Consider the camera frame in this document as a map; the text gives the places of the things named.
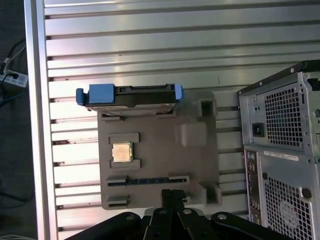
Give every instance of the slotted metal rail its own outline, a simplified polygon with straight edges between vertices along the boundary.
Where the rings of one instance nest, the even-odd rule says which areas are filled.
[[[320,5],[305,0],[24,0],[39,239],[65,239],[101,208],[89,84],[212,88],[222,205],[246,215],[236,90],[320,58]],[[144,209],[133,209],[142,215]]]

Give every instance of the power strip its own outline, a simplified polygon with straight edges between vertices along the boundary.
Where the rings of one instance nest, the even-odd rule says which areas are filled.
[[[17,74],[18,77],[14,78],[13,76],[7,76],[4,80],[5,83],[16,85],[22,88],[25,88],[27,86],[27,83],[29,80],[28,75],[25,75],[16,71],[11,71],[11,70],[7,70],[6,74]],[[0,75],[0,81],[2,81],[2,79],[6,76],[6,74]]]

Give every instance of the screw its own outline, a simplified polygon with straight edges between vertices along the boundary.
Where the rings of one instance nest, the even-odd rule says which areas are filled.
[[[303,77],[304,77],[305,79],[308,79],[308,78],[310,78],[310,73],[308,73],[308,72],[305,72],[305,73],[303,74]]]
[[[316,109],[313,113],[316,118],[320,118],[320,109]]]
[[[312,197],[312,193],[308,188],[302,188],[301,193],[305,199],[310,199]]]
[[[268,179],[268,173],[263,172],[263,173],[262,173],[262,178],[263,178],[264,180],[267,180],[267,179]]]
[[[190,213],[192,213],[192,211],[190,209],[185,209],[185,210],[183,210],[183,213],[184,214],[190,214]]]
[[[226,219],[227,219],[227,216],[226,216],[226,215],[223,215],[223,214],[219,214],[219,215],[218,215],[218,219],[220,219],[220,220],[226,220]]]
[[[125,219],[126,220],[133,220],[133,219],[135,219],[135,217],[134,216],[127,216]]]

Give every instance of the metal surface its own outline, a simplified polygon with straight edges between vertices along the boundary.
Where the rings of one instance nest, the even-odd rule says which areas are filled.
[[[162,189],[184,190],[190,196],[188,205],[216,203],[211,193],[219,171],[214,94],[210,88],[185,90],[173,114],[140,115],[118,121],[105,120],[101,112],[98,115],[104,209],[124,207],[122,200],[121,205],[114,200],[109,203],[117,196],[127,196],[127,208],[159,206]],[[133,144],[132,162],[117,165],[115,158],[110,162],[113,142]],[[122,176],[121,181],[113,182],[112,176]]]
[[[119,142],[113,143],[112,157],[114,162],[130,162],[133,159],[132,156],[132,143]]]
[[[319,72],[298,72],[240,96],[244,144],[320,156],[320,116],[315,114],[320,96],[308,82],[318,76]],[[254,136],[256,123],[263,125],[265,136]]]
[[[190,214],[190,213],[192,213],[192,212],[191,212],[190,209],[185,209],[185,210],[183,210],[183,213],[184,213],[184,214]]]
[[[226,215],[223,215],[223,214],[219,214],[219,215],[218,215],[218,219],[226,220],[226,219],[227,219],[227,216],[226,216]]]
[[[258,156],[255,151],[244,150],[244,164],[246,173],[246,188],[248,196],[249,219],[261,225],[261,206],[259,189]]]
[[[214,88],[219,173],[241,174],[236,91],[320,58],[319,8],[298,0],[25,0],[38,238],[64,239],[120,213],[100,207],[97,116],[76,105],[76,88]],[[225,189],[222,205],[198,208],[243,215],[241,183]]]
[[[319,166],[314,157],[262,146],[245,150],[257,155],[261,224],[294,239],[318,239]]]

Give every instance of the fan grille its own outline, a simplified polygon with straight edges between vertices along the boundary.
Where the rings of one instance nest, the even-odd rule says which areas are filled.
[[[266,129],[270,144],[301,147],[299,95],[293,88],[265,98]]]
[[[297,240],[313,239],[309,203],[299,189],[268,177],[265,186],[267,220],[272,229]]]

